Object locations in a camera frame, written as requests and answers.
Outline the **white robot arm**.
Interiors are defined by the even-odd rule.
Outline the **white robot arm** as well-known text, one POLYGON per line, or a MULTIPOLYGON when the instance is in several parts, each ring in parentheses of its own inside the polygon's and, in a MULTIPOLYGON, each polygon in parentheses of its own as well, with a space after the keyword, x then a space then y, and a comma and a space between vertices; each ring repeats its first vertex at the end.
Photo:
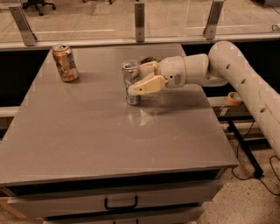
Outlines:
POLYGON ((130 95, 182 88, 186 84, 202 87, 230 84, 280 157, 280 95, 252 68, 236 45, 220 41, 208 54, 148 62, 140 66, 138 73, 141 80, 128 88, 130 95))

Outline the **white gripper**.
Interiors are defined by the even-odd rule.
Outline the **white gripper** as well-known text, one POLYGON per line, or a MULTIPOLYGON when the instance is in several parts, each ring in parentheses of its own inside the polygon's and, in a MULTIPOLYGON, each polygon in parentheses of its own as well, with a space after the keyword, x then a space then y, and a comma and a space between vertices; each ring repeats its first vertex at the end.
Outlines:
POLYGON ((159 64, 156 61, 143 63, 140 77, 143 79, 149 74, 156 76, 136 84, 132 88, 135 95, 156 93, 164 87, 181 88, 186 84, 186 65, 182 56, 165 58, 159 64))

